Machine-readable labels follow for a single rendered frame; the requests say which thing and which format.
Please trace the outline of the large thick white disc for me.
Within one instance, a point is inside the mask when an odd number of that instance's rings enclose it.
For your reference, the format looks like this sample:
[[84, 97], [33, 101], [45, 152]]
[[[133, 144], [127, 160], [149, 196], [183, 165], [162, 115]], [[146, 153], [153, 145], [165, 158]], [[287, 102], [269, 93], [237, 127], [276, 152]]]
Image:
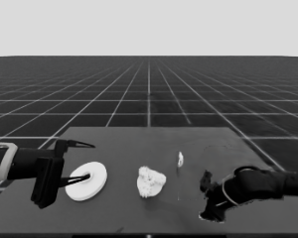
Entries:
[[88, 200], [97, 195], [105, 186], [107, 170], [104, 164], [89, 162], [79, 166], [71, 173], [72, 177], [82, 177], [86, 175], [89, 175], [88, 179], [66, 186], [66, 194], [72, 200]]

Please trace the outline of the white round pinned carrier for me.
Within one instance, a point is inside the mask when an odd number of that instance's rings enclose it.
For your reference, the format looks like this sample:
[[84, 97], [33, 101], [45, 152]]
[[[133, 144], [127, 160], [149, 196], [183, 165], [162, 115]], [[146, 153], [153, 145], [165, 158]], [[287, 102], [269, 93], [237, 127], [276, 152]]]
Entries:
[[[151, 175], [152, 176], [155, 176], [156, 173], [159, 173], [157, 171], [154, 171], [154, 170], [151, 170]], [[138, 173], [138, 178], [137, 178], [137, 188], [140, 184], [144, 184], [144, 183], [147, 183], [147, 179], [143, 179], [139, 173]], [[153, 197], [153, 196], [156, 196], [158, 193], [161, 192], [163, 186], [160, 186], [158, 185], [156, 182], [154, 185], [151, 185], [151, 194], [149, 197]]]

